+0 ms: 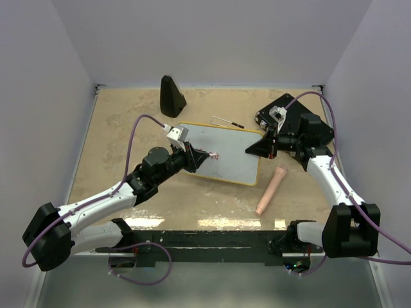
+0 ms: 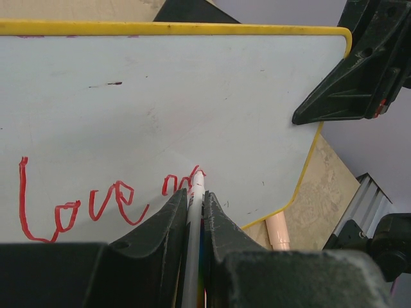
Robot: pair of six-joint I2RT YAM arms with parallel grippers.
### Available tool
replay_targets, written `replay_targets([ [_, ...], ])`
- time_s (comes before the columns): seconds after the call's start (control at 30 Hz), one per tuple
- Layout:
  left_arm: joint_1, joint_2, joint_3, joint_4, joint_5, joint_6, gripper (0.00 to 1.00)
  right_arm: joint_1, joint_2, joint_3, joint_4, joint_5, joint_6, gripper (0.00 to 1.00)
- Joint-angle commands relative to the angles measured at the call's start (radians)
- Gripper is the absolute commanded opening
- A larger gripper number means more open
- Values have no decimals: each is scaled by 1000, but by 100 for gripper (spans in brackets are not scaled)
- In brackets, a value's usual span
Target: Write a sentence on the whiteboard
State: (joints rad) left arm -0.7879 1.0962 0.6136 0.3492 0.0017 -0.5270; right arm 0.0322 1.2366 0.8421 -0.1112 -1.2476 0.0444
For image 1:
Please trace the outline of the yellow framed whiteboard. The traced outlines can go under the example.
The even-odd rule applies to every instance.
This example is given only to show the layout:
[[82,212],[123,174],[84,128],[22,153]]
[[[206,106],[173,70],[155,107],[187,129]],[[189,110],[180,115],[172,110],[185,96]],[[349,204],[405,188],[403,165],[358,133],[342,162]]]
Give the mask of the yellow framed whiteboard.
[[245,150],[259,141],[262,133],[211,124],[180,125],[188,129],[188,141],[194,148],[217,154],[216,158],[207,158],[194,176],[247,186],[257,184],[260,158]]

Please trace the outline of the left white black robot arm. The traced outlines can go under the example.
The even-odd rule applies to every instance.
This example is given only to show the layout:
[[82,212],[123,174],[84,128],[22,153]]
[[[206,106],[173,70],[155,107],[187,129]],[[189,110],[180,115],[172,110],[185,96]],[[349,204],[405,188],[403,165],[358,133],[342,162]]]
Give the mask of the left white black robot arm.
[[115,248],[125,252],[132,247],[133,235],[123,220],[101,227],[93,224],[107,216],[140,205],[159,191],[159,186],[182,170],[196,173],[214,153],[195,149],[189,142],[183,147],[152,148],[140,164],[125,174],[113,187],[69,205],[41,205],[22,235],[27,249],[22,266],[38,266],[50,271],[70,256],[95,248]]

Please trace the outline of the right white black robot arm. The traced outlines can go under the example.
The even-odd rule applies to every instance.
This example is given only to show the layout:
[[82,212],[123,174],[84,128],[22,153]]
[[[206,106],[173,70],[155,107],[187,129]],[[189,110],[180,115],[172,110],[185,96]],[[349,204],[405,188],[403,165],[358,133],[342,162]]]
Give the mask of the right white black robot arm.
[[299,118],[296,132],[281,134],[269,128],[245,152],[269,159],[275,158],[278,151],[293,152],[294,159],[315,179],[331,207],[324,224],[291,222],[286,236],[291,251],[301,252],[310,243],[321,247],[330,258],[370,257],[377,252],[380,210],[375,204],[367,204],[343,179],[332,153],[321,143],[325,132],[331,131],[319,116],[305,113]]

